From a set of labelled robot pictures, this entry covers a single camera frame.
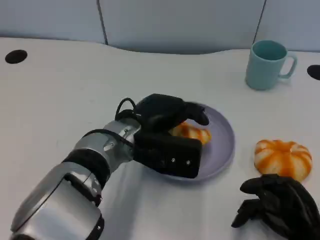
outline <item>purple plate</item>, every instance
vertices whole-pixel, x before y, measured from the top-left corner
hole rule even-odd
[[[202,126],[193,120],[188,123],[200,129],[208,129],[212,139],[202,149],[200,169],[196,178],[185,178],[179,176],[165,175],[166,177],[179,181],[196,182],[205,180],[218,174],[225,169],[233,160],[235,152],[235,134],[228,120],[217,110],[207,105],[205,114],[209,118],[209,125]]]

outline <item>toy pumpkin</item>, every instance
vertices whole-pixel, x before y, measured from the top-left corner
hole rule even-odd
[[[183,122],[170,130],[171,135],[178,137],[185,137],[189,139],[198,139],[202,145],[211,140],[211,134],[207,129],[199,129],[187,122]]]
[[[310,173],[309,150],[294,141],[261,140],[256,144],[254,166],[261,174],[278,174],[301,182]]]

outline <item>white wall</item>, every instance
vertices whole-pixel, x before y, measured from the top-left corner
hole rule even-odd
[[[108,43],[143,52],[249,48],[264,0],[101,0]]]
[[[320,0],[267,0],[256,40],[271,39],[290,50],[320,51]]]
[[[96,0],[1,0],[0,37],[105,42]]]

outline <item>robotic hand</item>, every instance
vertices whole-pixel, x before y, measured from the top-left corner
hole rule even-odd
[[[266,174],[245,181],[240,190],[259,198],[245,200],[232,227],[249,219],[261,219],[288,240],[319,240],[320,215],[308,191],[291,177]]]
[[[132,110],[123,110],[125,101]],[[137,106],[124,99],[115,120],[88,132],[24,200],[11,225],[11,240],[97,240],[104,219],[101,192],[120,164],[135,160],[162,174],[195,178],[202,144],[171,136],[187,119],[209,120],[204,108],[182,99],[152,94]]]

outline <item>light blue mug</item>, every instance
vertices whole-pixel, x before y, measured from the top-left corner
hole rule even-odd
[[[293,58],[293,64],[287,74],[280,71],[287,57]],[[297,57],[287,51],[280,43],[272,40],[255,42],[250,50],[245,82],[255,90],[272,89],[279,78],[289,79],[297,66]]]

